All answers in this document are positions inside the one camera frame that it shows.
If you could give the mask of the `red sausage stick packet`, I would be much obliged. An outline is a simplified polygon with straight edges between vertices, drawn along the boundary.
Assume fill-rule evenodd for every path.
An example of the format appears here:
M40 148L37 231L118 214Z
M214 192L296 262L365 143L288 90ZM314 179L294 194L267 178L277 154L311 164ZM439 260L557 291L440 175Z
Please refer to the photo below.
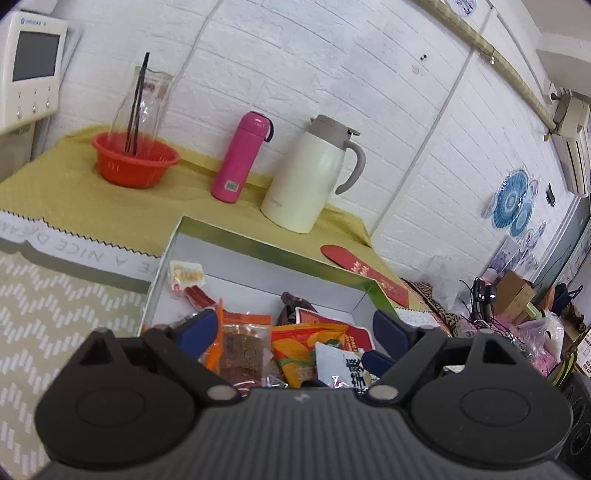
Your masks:
M185 288L184 295L187 297L190 304L197 310L216 306L216 302L198 286Z

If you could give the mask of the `orange brown snack bar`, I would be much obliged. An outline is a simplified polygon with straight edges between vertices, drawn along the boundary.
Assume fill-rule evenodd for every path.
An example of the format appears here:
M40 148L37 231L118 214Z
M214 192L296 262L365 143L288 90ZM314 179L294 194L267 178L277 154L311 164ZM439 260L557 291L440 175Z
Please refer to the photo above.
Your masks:
M273 318L267 314L229 312L222 300L214 305L217 333L200 360L238 390L266 385Z

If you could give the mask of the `white snack packet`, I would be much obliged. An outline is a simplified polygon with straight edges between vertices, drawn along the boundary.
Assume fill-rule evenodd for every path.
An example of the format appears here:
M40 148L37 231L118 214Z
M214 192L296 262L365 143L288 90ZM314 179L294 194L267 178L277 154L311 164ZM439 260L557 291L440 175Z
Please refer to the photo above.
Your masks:
M329 388L365 391L377 380L358 354L322 343L315 344L315 367L318 380Z

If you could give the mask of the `orange apple snack packet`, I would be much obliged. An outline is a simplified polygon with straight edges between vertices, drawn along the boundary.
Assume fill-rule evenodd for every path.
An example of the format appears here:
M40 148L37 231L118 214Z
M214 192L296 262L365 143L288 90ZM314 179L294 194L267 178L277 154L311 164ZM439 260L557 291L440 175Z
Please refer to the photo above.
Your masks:
M290 388L301 388L305 381L318 378L315 367L315 344L339 339L342 332L322 325L291 324L270 330L271 351Z

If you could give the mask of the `red envelope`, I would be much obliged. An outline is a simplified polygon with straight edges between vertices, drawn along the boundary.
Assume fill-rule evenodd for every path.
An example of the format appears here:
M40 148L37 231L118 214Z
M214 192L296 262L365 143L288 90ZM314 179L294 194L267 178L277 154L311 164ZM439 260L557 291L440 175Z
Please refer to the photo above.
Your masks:
M348 249L338 245L323 245L321 252L322 255L339 265L339 267L376 281L394 303L404 308L410 306L409 293L403 286L395 283L366 262L363 262L363 260Z

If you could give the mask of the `red snack packet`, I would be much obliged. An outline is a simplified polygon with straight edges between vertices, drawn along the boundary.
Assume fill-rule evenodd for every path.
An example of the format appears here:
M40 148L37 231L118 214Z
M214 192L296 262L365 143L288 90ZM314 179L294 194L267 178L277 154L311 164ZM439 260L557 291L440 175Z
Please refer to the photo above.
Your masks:
M325 342L339 346L339 349L359 354L375 349L374 337L366 328L331 319L318 314L318 312L301 307L295 308L295 317L297 318L297 324L322 325L325 329L341 331L342 335L339 336L338 340Z

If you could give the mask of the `small orange candy packet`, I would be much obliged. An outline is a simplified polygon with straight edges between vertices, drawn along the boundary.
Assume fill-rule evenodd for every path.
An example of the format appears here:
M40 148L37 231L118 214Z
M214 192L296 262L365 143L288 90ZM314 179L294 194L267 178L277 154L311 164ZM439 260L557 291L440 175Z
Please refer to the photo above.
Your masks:
M174 292L205 285L204 269L199 263L171 260L169 262L170 285Z

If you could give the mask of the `green cardboard snack box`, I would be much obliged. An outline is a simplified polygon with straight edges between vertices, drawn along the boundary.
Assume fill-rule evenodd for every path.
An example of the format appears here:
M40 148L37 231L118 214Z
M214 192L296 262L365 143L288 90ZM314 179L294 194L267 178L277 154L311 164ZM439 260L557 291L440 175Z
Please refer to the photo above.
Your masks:
M212 300L216 303L222 300L229 312L270 315L273 327L277 326L283 309L280 300L283 292L308 300L322 316L366 328L373 337L373 317L377 310L396 316L381 286L370 278L183 217L168 242L150 286L142 317L142 334L159 325L172 326L205 309L213 310L213 307L197 310L184 290L174 292L171 289L171 260L199 263L206 280L199 288ZM381 349L375 338L374 343L375 349ZM150 372L172 380L191 395L165 371L142 338L141 348L143 363ZM318 378L301 384L301 388L314 387L328 386ZM274 359L270 362L266 385L238 392L242 398L263 388L290 388Z

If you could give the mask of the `brown cardboard box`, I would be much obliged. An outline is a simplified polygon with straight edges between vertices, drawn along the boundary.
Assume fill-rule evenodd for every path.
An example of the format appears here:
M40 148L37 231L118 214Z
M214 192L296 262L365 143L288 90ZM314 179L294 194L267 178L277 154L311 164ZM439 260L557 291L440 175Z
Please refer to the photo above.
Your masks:
M513 271L505 273L496 291L495 316L508 323L515 323L535 296L533 284Z

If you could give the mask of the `beige patterned table mat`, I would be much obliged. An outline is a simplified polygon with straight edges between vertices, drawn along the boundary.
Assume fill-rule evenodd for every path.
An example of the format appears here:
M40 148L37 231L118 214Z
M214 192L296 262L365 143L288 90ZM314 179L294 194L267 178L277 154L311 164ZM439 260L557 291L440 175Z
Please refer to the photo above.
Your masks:
M85 338L100 327L118 336L142 332L148 292L164 252L150 256L2 213L4 475L28 479L46 464L35 408Z

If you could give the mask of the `red plastic basket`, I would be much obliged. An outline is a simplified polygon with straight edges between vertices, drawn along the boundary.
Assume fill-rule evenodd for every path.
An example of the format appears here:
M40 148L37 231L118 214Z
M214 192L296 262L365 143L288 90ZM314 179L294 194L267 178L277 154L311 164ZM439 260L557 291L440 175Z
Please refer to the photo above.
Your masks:
M146 189L155 186L166 171L177 165L179 154L170 146L153 140L138 138L137 155L121 151L124 133L103 132L92 139L96 151L96 168L106 181L121 187Z

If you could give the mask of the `pink thermos bottle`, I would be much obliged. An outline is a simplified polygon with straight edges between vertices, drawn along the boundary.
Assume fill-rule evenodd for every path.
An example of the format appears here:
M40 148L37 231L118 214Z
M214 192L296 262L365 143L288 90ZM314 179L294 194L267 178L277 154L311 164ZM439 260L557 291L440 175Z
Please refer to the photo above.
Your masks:
M273 135L273 121L266 115L250 111L242 116L211 187L215 199L231 204L238 200L260 148Z

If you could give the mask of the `white thermos jug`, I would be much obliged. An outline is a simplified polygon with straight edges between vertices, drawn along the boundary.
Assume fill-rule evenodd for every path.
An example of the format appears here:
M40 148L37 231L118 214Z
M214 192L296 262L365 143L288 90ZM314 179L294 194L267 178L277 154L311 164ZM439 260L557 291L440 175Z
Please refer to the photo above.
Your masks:
M308 234L332 194L355 185L366 166L366 154L353 142L359 131L325 115L311 124L277 167L260 210L283 229Z

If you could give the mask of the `yellow green tablecloth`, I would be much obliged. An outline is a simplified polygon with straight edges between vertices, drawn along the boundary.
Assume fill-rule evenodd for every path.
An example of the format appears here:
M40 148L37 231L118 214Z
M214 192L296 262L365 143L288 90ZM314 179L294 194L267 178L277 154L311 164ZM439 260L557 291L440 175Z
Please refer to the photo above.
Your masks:
M322 246L342 246L397 285L405 284L373 249L365 223L347 211L325 208L308 234L284 230L259 210L270 183L259 174L249 176L238 203L215 200L209 189L219 162L199 152L177 146L179 163L148 189L105 181L91 144L102 130L91 126L63 136L4 180L2 209L154 256L163 253L179 218L187 215L318 261L325 260Z

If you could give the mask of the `black straw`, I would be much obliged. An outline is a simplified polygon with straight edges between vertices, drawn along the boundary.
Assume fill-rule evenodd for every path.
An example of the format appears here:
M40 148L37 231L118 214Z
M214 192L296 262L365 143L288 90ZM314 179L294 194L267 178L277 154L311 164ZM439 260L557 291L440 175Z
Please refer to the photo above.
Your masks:
M126 129L126 140L124 146L124 152L135 156L137 154L137 137L139 133L139 116L141 108L142 91L145 80L145 73L149 62L150 52L144 54L142 64L139 68L137 80L135 84L135 90L133 95L133 101L129 114L128 125Z

